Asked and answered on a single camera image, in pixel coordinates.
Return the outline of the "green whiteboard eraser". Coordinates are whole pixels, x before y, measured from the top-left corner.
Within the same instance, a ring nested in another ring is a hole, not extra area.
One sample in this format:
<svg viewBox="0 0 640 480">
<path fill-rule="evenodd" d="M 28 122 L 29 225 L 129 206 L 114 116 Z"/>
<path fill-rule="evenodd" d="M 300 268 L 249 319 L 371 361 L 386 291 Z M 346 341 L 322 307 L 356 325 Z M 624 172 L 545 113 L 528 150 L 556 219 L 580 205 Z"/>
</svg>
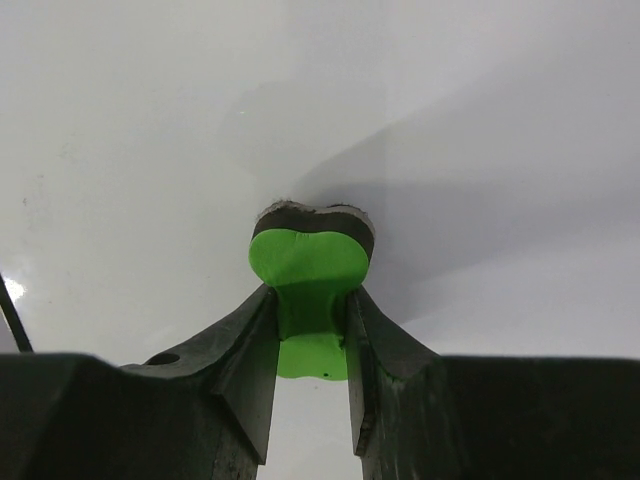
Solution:
<svg viewBox="0 0 640 480">
<path fill-rule="evenodd" d="M 375 237 L 367 213 L 348 204 L 280 200 L 260 213 L 248 260 L 277 295 L 280 377 L 347 379 L 346 301 L 368 274 Z"/>
</svg>

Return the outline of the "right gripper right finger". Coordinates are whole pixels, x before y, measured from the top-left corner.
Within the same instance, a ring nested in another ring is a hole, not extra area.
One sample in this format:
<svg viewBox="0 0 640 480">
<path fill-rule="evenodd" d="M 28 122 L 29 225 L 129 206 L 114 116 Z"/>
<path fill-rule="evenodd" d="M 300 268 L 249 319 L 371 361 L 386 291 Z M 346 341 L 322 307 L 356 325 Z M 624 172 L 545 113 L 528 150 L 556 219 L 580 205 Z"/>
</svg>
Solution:
<svg viewBox="0 0 640 480">
<path fill-rule="evenodd" d="M 635 479 L 639 364 L 441 356 L 364 290 L 346 302 L 353 450 L 367 479 Z"/>
</svg>

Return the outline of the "white whiteboard black frame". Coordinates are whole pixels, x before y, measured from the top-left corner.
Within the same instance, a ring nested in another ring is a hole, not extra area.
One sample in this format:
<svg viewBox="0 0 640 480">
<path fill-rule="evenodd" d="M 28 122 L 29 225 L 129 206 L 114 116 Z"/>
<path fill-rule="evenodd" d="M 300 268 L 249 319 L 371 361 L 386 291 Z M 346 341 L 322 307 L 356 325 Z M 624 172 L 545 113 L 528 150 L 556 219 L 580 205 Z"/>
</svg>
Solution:
<svg viewBox="0 0 640 480">
<path fill-rule="evenodd" d="M 438 355 L 639 364 L 638 3 L 2 3 L 8 354 L 185 342 L 280 200 L 366 212 L 352 293 Z M 253 479 L 367 479 L 348 377 L 276 370 Z"/>
</svg>

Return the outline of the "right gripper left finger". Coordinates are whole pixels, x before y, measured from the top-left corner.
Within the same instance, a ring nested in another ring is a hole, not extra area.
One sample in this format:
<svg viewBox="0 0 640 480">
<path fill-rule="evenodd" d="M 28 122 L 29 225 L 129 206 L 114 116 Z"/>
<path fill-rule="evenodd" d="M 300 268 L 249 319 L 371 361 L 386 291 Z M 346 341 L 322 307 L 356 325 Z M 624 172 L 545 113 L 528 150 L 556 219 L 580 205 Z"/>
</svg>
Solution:
<svg viewBox="0 0 640 480">
<path fill-rule="evenodd" d="M 1 358 L 5 479 L 253 479 L 266 461 L 277 296 L 142 364 L 84 354 Z"/>
</svg>

